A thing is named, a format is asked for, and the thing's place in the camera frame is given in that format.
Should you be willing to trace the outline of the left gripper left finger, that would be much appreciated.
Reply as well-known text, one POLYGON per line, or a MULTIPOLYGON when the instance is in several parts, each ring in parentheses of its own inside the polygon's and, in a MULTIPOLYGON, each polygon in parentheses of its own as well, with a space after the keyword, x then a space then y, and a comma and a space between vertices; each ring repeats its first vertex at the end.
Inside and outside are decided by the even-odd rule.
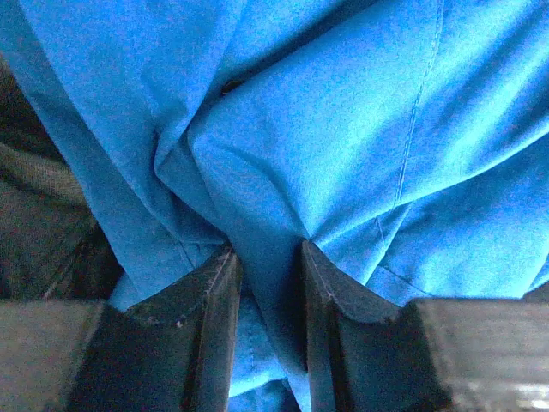
POLYGON ((68 411, 225 411, 242 267, 230 245, 157 294, 87 321, 68 411))

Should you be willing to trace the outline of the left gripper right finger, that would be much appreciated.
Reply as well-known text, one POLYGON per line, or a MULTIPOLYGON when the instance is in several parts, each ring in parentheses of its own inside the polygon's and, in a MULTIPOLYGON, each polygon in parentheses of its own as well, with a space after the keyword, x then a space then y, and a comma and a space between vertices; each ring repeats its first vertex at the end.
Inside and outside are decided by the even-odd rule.
POLYGON ((448 411, 416 314, 300 247, 307 368, 315 411, 448 411))

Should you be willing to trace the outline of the blue garment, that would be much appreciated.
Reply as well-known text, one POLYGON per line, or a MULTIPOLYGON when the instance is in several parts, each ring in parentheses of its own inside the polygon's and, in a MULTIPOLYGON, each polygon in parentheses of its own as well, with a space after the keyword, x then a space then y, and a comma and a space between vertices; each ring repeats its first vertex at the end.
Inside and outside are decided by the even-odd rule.
POLYGON ((309 240, 382 299, 548 280, 545 1, 4 1, 1 52, 145 300, 229 241, 232 411, 308 411, 309 240))

